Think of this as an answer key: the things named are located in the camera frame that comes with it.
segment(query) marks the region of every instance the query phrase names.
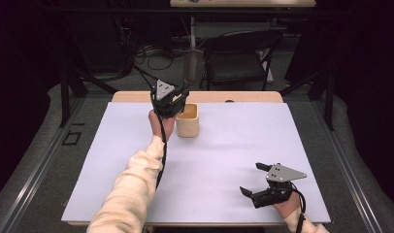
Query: chair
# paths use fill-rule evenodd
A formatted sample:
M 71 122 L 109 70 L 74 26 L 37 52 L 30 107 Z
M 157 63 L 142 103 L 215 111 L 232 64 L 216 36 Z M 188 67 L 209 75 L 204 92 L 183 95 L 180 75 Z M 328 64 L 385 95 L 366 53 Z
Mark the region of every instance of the chair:
M 207 90 L 211 84 L 263 81 L 265 90 L 272 54 L 281 40 L 278 31 L 233 32 L 215 38 L 204 51 L 206 65 L 200 88 L 204 80 Z

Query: sleeve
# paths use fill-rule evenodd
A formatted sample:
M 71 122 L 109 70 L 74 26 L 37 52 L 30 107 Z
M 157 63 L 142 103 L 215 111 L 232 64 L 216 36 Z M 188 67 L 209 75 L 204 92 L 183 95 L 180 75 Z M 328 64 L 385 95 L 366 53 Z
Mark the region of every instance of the sleeve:
M 142 232 L 154 197 L 156 178 L 163 168 L 160 162 L 163 148 L 161 138 L 153 136 L 146 150 L 139 150 L 130 158 L 87 232 Z
M 295 210 L 291 215 L 284 219 L 285 223 L 287 223 L 288 229 L 290 232 L 296 232 L 297 223 L 299 220 L 299 215 L 301 213 L 300 208 Z M 328 233 L 326 228 L 322 224 L 314 225 L 312 224 L 310 218 L 308 216 L 305 217 L 303 222 L 302 233 Z

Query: table surface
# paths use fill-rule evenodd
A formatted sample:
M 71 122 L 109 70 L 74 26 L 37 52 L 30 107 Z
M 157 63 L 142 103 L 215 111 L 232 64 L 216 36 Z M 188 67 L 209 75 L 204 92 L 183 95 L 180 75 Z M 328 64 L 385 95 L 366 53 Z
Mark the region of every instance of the table surface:
M 314 0 L 198 0 L 192 2 L 190 0 L 171 0 L 172 7 L 186 8 L 300 8 L 314 7 Z
M 236 103 L 225 104 L 226 100 Z M 115 94 L 85 159 L 63 221 L 88 225 L 115 177 L 124 169 L 127 154 L 147 146 L 150 132 L 145 130 L 145 116 L 151 107 L 148 102 L 148 91 Z M 239 186 L 254 192 L 266 188 L 266 174 L 255 168 L 256 162 L 281 162 L 306 173 L 306 179 L 294 183 L 304 190 L 307 214 L 315 222 L 330 221 L 291 113 L 278 92 L 190 91 L 187 102 L 200 103 L 200 135 L 192 139 L 171 137 L 170 155 L 146 225 L 284 224 L 272 207 L 254 209 L 251 200 L 240 193 Z M 236 131 L 240 132 L 239 137 L 233 136 Z

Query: hand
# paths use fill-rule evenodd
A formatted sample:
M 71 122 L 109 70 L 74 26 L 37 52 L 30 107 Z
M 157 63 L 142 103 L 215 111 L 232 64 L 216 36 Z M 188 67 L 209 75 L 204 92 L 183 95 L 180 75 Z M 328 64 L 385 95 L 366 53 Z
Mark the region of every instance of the hand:
M 160 121 L 158 121 L 158 116 L 154 112 L 154 110 L 149 111 L 148 119 L 149 119 L 149 123 L 151 124 L 152 134 L 160 138 L 163 138 L 161 134 Z M 163 118 L 162 122 L 163 122 L 164 131 L 166 132 L 166 140 L 169 141 L 169 138 L 174 130 L 174 123 L 176 122 L 176 119 L 174 117 Z
M 279 212 L 279 215 L 286 219 L 291 213 L 300 208 L 300 197 L 297 192 L 291 192 L 287 201 L 275 204 L 273 207 Z

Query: human arm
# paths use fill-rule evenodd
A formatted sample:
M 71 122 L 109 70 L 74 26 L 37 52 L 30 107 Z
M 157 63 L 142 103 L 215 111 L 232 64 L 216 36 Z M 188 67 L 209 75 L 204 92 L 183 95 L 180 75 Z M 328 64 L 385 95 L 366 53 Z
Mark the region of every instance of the human arm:
M 154 197 L 156 178 L 163 168 L 160 159 L 164 143 L 160 123 L 154 111 L 148 113 L 148 119 L 153 134 L 151 143 L 130 158 L 87 232 L 142 232 L 148 206 Z M 173 118 L 162 119 L 167 140 L 173 132 L 174 122 Z
M 297 229 L 299 216 L 301 213 L 300 198 L 296 192 L 292 192 L 290 198 L 282 203 L 275 204 L 273 207 L 279 212 L 279 215 L 287 223 L 290 232 L 294 233 Z M 327 233 L 328 231 L 322 224 L 312 224 L 308 216 L 303 221 L 302 233 Z

